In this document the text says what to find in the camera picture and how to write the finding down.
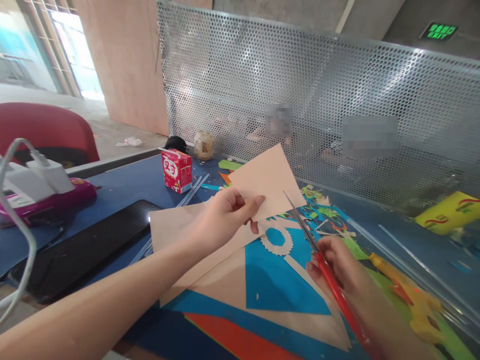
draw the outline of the red chair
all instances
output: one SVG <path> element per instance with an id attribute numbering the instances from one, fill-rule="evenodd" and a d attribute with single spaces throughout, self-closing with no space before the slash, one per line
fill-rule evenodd
<path id="1" fill-rule="evenodd" d="M 94 133 L 80 115 L 57 106 L 0 103 L 0 154 L 5 156 L 16 138 L 25 138 L 48 159 L 64 167 L 100 160 Z M 15 153 L 20 164 L 30 161 L 30 152 L 21 145 Z"/>

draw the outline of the concrete floor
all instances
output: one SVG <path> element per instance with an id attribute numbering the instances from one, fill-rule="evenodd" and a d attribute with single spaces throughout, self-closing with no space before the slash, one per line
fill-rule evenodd
<path id="1" fill-rule="evenodd" d="M 100 100 L 80 99 L 47 90 L 0 83 L 0 103 L 9 102 L 55 105 L 79 114 L 89 123 L 95 134 L 96 148 L 101 160 L 162 147 L 168 139 L 163 135 L 113 121 L 109 118 L 105 102 Z M 116 146 L 129 137 L 140 139 L 142 144 L 135 147 Z"/>

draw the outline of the yellow box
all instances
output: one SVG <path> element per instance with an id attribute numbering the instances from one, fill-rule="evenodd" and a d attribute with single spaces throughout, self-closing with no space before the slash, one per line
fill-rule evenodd
<path id="1" fill-rule="evenodd" d="M 436 234 L 446 235 L 476 219 L 480 219 L 480 200 L 455 191 L 418 215 L 415 222 Z"/>

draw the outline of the glass jar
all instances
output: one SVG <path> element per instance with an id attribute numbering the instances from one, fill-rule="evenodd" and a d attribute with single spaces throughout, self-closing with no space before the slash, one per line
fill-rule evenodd
<path id="1" fill-rule="evenodd" d="M 193 152 L 198 160 L 210 160 L 214 156 L 214 136 L 208 131 L 197 132 L 193 138 Z"/>

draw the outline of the juice box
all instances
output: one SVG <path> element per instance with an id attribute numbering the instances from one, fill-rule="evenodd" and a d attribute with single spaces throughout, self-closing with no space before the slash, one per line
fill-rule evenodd
<path id="1" fill-rule="evenodd" d="M 192 157 L 171 149 L 162 151 L 163 179 L 165 186 L 183 194 L 192 188 Z"/>

